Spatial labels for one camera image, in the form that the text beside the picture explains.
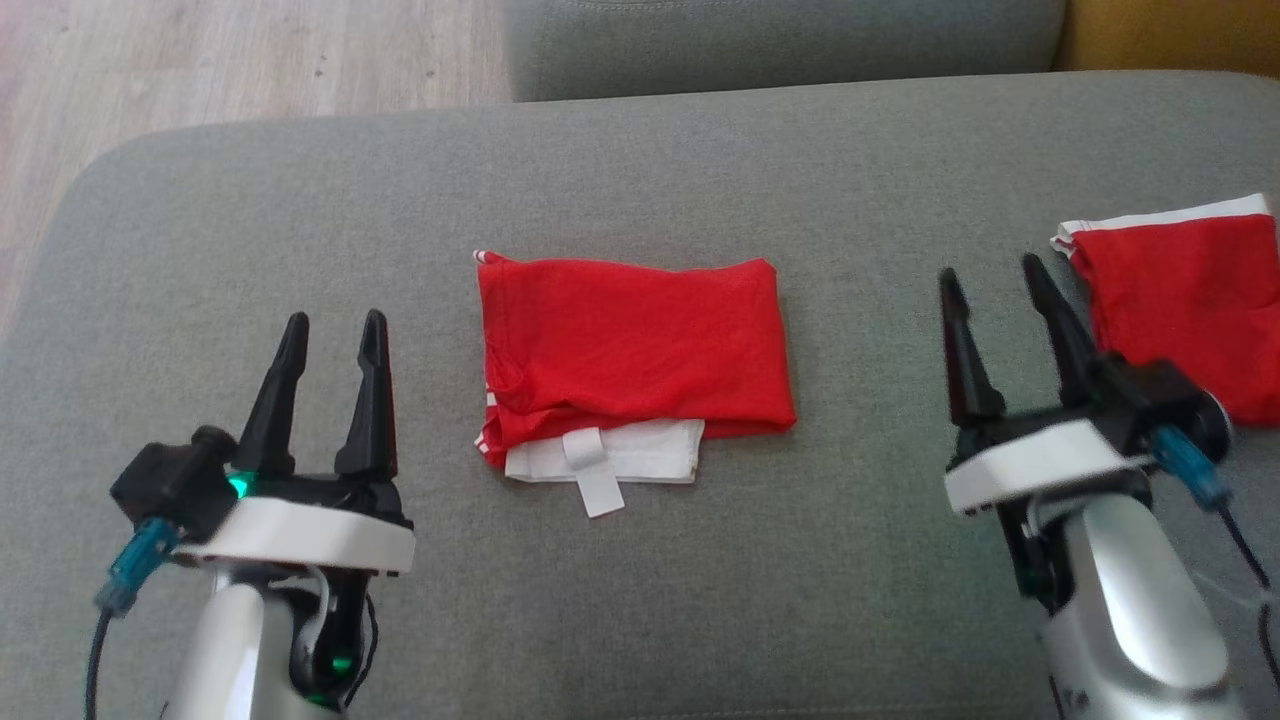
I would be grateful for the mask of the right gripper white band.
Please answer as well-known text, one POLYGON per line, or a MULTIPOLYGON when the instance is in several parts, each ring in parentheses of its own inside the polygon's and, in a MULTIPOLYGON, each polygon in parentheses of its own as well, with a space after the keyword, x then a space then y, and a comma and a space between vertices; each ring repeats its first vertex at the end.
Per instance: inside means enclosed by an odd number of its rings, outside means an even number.
MULTIPOLYGON (((1039 256, 1024 254, 1021 269, 1050 334, 1060 402, 1087 405, 1093 398, 1094 341, 1039 256)), ((1004 416, 1005 397, 989 382, 952 268, 940 273, 940 310, 950 419, 960 427, 945 471, 948 505, 960 516, 992 512, 998 519, 1021 596, 1068 601, 1075 580, 1062 529, 1066 518, 1101 495, 1149 507, 1149 478, 1080 413, 1048 409, 1004 416)))

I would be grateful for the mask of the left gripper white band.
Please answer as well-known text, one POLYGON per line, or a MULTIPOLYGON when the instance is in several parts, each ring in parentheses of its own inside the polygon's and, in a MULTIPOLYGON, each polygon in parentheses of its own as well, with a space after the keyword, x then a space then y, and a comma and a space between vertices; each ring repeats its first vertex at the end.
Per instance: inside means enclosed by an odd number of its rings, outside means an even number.
MULTIPOLYGON (((237 469, 292 473, 294 400, 305 373, 308 316, 293 313, 237 448, 237 469)), ((398 474, 387 316, 369 310, 361 383, 335 473, 372 483, 398 474)), ((366 682, 379 626, 375 577, 413 566, 416 538, 394 486, 367 510, 352 492, 333 503, 241 498, 210 538, 180 547, 180 562, 215 583, 180 666, 183 701, 351 701, 366 682)))

